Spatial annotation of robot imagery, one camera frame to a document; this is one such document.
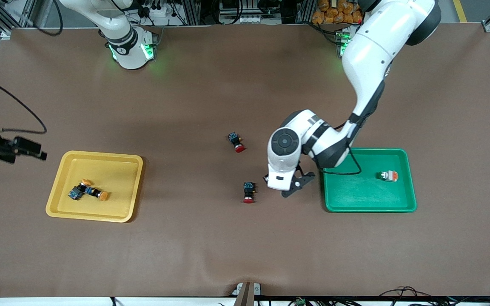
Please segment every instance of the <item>power strip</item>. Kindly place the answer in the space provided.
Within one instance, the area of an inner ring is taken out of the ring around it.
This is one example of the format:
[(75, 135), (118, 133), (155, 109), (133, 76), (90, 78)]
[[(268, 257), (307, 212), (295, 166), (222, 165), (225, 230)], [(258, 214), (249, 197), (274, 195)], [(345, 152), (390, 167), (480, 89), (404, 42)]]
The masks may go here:
[(160, 10), (150, 10), (150, 14), (148, 14), (150, 17), (165, 17), (168, 12), (168, 8), (165, 6), (162, 6), (162, 9)]

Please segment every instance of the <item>cable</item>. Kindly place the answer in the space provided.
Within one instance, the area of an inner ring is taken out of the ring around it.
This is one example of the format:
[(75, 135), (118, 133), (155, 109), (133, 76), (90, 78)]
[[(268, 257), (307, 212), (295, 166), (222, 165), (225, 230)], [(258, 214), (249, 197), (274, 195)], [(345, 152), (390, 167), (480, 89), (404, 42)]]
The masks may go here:
[(156, 25), (154, 24), (154, 21), (152, 21), (152, 18), (150, 16), (147, 16), (148, 20), (150, 20), (150, 22), (152, 23), (152, 26), (153, 27), (156, 27)]
[(335, 130), (339, 130), (340, 128), (344, 127), (344, 125), (346, 124), (347, 122), (343, 122), (342, 124), (338, 125), (337, 127), (335, 127), (334, 129)]
[(111, 0), (111, 2), (113, 2), (113, 5), (116, 6), (119, 11), (121, 11), (122, 13), (124, 13), (124, 15), (126, 15), (126, 12), (124, 12), (124, 10), (122, 10), (122, 8), (120, 8), (120, 6), (117, 6), (117, 4), (114, 0)]
[(241, 14), (243, 14), (243, 0), (239, 0), (239, 6), (237, 8), (236, 18), (234, 19), (234, 21), (232, 21), (230, 23), (230, 25), (233, 25), (234, 23), (236, 23), (241, 18)]
[(413, 287), (410, 287), (410, 286), (404, 286), (404, 287), (401, 287), (399, 289), (393, 289), (393, 290), (387, 290), (385, 291), (384, 293), (380, 294), (379, 296), (383, 296), (389, 292), (393, 292), (393, 291), (402, 291), (402, 293), (404, 291), (412, 291), (414, 293), (415, 296), (417, 296), (417, 294), (421, 294), (421, 295), (425, 295), (425, 296), (431, 296), (430, 294), (426, 294), (424, 292), (421, 292), (421, 291), (417, 291), (415, 290)]
[(316, 31), (319, 31), (325, 37), (325, 39), (328, 40), (330, 43), (334, 43), (335, 45), (338, 45), (338, 46), (342, 45), (342, 43), (337, 42), (335, 40), (332, 40), (332, 39), (330, 39), (330, 37), (327, 36), (327, 34), (335, 35), (335, 31), (332, 32), (332, 31), (327, 31), (327, 30), (321, 29), (321, 26), (314, 25), (313, 23), (310, 23), (309, 21), (301, 21), (299, 23), (309, 25), (310, 27), (312, 27)]
[(362, 173), (362, 168), (360, 168), (360, 165), (359, 165), (358, 161), (356, 161), (356, 158), (354, 157), (353, 151), (349, 147), (349, 144), (346, 144), (345, 146), (349, 149), (349, 155), (353, 159), (354, 164), (358, 168), (358, 171), (357, 172), (348, 172), (348, 173), (345, 173), (345, 172), (329, 172), (329, 171), (325, 171), (322, 168), (319, 168), (319, 172), (325, 173), (325, 174), (337, 174), (339, 176), (355, 176), (356, 174)]
[(37, 119), (37, 121), (43, 127), (42, 131), (40, 131), (40, 130), (22, 130), (21, 128), (2, 128), (1, 129), (2, 132), (17, 132), (17, 133), (31, 133), (31, 134), (45, 134), (46, 133), (46, 131), (47, 131), (46, 125), (43, 123), (41, 118), (39, 118), (32, 110), (29, 109), (29, 107), (27, 107), (22, 101), (20, 101), (20, 99), (18, 99), (15, 95), (10, 93), (8, 90), (6, 90), (5, 88), (3, 88), (1, 86), (0, 86), (0, 89), (2, 91), (4, 91), (4, 93), (8, 94), (11, 98), (15, 99), (15, 101), (18, 102), (23, 108), (25, 108), (26, 111), (28, 111), (33, 117), (35, 117), (35, 119)]
[[(213, 0), (213, 2), (211, 4), (211, 17), (213, 18), (214, 23), (216, 23), (217, 25), (225, 25), (225, 23), (220, 22), (220, 20), (217, 17), (217, 14), (216, 14), (217, 9), (215, 7), (215, 4), (218, 1), (219, 0)], [(237, 12), (237, 15), (236, 15), (235, 19), (231, 23), (228, 23), (228, 25), (233, 25), (234, 23), (236, 23), (241, 18), (241, 15), (243, 14), (243, 0), (239, 0), (239, 5), (237, 7), (236, 12)]]
[(171, 6), (171, 8), (173, 9), (173, 12), (175, 12), (175, 14), (177, 15), (177, 18), (181, 21), (182, 25), (183, 26), (187, 25), (187, 23), (185, 22), (183, 17), (181, 17), (179, 10), (177, 10), (177, 6), (175, 5), (175, 2), (173, 0), (170, 0), (170, 1), (168, 1), (168, 3)]
[(131, 12), (128, 12), (126, 14), (126, 19), (131, 19), (131, 20), (135, 21), (136, 23), (138, 23), (139, 21), (137, 19), (135, 19), (135, 18), (132, 18), (131, 15), (132, 15), (132, 13)]
[(35, 23), (31, 23), (31, 25), (41, 31), (41, 33), (43, 34), (46, 34), (48, 36), (58, 36), (62, 33), (62, 31), (64, 30), (64, 20), (62, 19), (62, 12), (60, 11), (60, 6), (58, 5), (58, 2), (56, 0), (52, 0), (52, 2), (54, 2), (54, 5), (56, 6), (56, 11), (58, 12), (58, 18), (60, 19), (60, 29), (58, 29), (58, 31), (56, 33), (51, 33), (49, 31), (45, 31), (41, 28), (39, 28)]

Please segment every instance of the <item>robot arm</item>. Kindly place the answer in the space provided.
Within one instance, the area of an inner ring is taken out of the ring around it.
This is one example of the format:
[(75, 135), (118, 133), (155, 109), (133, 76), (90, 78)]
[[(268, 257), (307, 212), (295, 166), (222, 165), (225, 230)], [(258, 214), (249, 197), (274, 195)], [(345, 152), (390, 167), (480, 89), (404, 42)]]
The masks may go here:
[(359, 0), (369, 14), (342, 57), (356, 106), (337, 131), (310, 110), (290, 114), (268, 142), (268, 187), (290, 190), (301, 153), (319, 168), (343, 162), (356, 134), (377, 107), (389, 65), (404, 44), (428, 38), (441, 20), (437, 0)]
[(153, 34), (134, 26), (121, 10), (132, 0), (62, 0), (62, 4), (97, 25), (113, 52), (113, 58), (126, 69), (141, 68), (154, 58)]

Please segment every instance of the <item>floor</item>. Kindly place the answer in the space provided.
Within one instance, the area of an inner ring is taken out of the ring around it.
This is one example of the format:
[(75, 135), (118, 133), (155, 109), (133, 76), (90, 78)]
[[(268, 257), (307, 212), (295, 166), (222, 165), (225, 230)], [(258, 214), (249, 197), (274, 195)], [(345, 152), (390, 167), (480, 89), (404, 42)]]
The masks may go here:
[[(478, 23), (490, 15), (490, 1), (485, 0), (439, 0), (442, 9), (442, 23), (469, 22)], [(461, 7), (464, 14), (457, 13), (455, 7)], [(60, 5), (64, 27), (93, 27), (93, 23), (82, 15)], [(52, 6), (45, 20), (47, 27), (58, 27), (60, 20)]]

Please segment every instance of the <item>brown work surface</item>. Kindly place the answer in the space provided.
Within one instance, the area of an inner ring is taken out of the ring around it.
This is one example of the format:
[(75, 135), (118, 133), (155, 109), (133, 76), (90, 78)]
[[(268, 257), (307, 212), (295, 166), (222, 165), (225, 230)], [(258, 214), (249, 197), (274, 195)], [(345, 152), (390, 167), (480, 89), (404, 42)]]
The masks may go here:
[[(318, 179), (288, 199), (262, 182), (288, 114), (310, 108), (338, 125), (354, 105), (334, 47), (306, 25), (167, 29), (158, 60), (137, 71), (113, 62), (95, 29), (14, 31), (0, 85), (48, 126), (24, 135), (46, 162), (0, 162), (0, 296), (220, 296), (245, 280), (265, 295), (490, 295), (490, 33), (479, 24), (440, 25), (405, 47), (355, 143), (407, 151), (409, 214), (327, 213)], [(0, 92), (5, 126), (37, 128)], [(132, 221), (46, 215), (70, 150), (144, 157)], [(241, 203), (244, 181), (259, 186), (253, 205)]]

